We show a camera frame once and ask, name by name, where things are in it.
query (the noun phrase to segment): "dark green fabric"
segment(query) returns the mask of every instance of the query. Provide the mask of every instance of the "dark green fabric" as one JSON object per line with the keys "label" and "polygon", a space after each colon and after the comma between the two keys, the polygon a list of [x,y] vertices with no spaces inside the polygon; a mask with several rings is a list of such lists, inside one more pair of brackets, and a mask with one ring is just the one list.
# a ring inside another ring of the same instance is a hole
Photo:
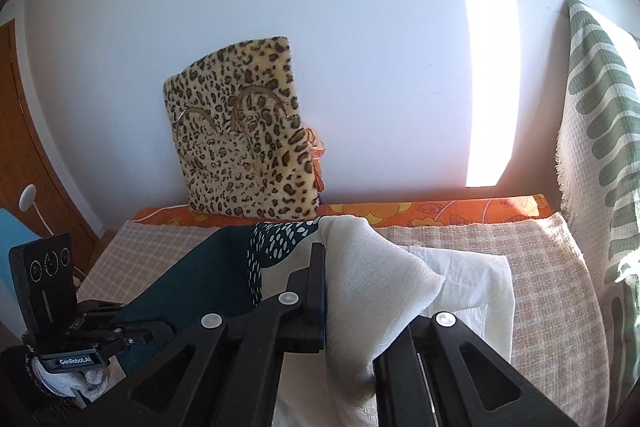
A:
{"label": "dark green fabric", "polygon": [[[161,319],[179,335],[207,313],[250,313],[262,300],[260,270],[282,261],[317,229],[317,219],[220,229],[123,308],[115,322]],[[128,375],[165,345],[134,346],[118,355],[118,361]]]}

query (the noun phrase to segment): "bed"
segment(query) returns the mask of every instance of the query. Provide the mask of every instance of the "bed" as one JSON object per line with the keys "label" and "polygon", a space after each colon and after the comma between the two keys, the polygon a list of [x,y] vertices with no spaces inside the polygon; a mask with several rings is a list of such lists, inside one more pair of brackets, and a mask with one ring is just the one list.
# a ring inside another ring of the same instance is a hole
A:
{"label": "bed", "polygon": [[[325,205],[318,212],[340,214],[366,217],[397,245],[507,256],[516,299],[512,365],[579,425],[604,425],[609,367],[602,318],[580,251],[544,196]],[[254,222],[188,206],[145,208],[116,234],[78,299],[128,303],[215,230]],[[306,399],[304,389],[286,381],[280,389]]]}

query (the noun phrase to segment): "striped blanket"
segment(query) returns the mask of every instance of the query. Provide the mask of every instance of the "striped blanket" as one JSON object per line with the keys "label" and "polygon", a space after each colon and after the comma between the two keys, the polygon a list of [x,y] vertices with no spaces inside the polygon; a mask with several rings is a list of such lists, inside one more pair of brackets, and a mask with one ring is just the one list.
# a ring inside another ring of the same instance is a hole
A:
{"label": "striped blanket", "polygon": [[580,1],[568,5],[572,39],[558,179],[607,333],[610,418],[638,379],[640,48]]}

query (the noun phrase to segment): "brown door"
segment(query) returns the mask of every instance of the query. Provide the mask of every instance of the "brown door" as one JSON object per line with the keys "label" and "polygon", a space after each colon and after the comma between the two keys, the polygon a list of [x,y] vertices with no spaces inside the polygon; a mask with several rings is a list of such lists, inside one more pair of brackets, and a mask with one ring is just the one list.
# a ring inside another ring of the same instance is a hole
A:
{"label": "brown door", "polygon": [[98,238],[65,192],[38,140],[22,90],[11,21],[0,26],[0,207],[47,237],[36,210],[18,208],[29,184],[38,190],[36,204],[53,233],[71,234],[74,265],[86,273]]}

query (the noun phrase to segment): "leopard print cushion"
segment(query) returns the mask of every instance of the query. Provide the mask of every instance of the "leopard print cushion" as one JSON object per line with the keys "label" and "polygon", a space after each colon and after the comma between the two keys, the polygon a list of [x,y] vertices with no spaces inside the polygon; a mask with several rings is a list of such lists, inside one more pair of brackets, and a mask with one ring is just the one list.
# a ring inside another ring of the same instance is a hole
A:
{"label": "leopard print cushion", "polygon": [[298,113],[289,42],[239,42],[164,83],[191,207],[228,216],[304,219],[318,190]]}

